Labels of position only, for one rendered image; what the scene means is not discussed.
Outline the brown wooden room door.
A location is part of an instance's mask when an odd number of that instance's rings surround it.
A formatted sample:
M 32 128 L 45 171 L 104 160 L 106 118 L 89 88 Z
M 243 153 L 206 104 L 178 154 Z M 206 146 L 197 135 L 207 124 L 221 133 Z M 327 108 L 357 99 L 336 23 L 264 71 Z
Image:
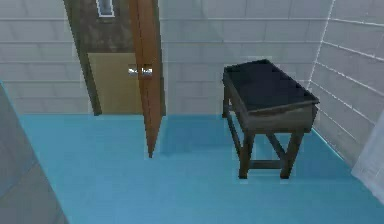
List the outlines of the brown wooden room door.
M 161 49 L 155 0 L 128 0 L 137 69 L 152 68 L 151 77 L 138 75 L 148 156 L 153 157 L 163 117 Z

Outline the dark wooden side table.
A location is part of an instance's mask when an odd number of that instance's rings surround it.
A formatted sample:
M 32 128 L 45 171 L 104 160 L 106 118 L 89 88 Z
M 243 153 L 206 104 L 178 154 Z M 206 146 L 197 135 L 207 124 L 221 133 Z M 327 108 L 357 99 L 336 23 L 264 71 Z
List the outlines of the dark wooden side table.
M 226 66 L 222 83 L 222 117 L 239 158 L 238 177 L 245 179 L 251 169 L 278 169 L 282 179 L 289 178 L 319 98 L 267 59 Z M 260 134 L 272 145 L 275 160 L 251 158 Z

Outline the white framed window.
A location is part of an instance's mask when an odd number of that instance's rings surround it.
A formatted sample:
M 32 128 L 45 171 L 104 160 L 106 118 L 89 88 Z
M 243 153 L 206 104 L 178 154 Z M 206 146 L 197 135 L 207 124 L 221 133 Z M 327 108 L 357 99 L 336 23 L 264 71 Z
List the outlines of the white framed window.
M 113 0 L 96 0 L 96 5 L 100 17 L 113 18 L 115 16 Z

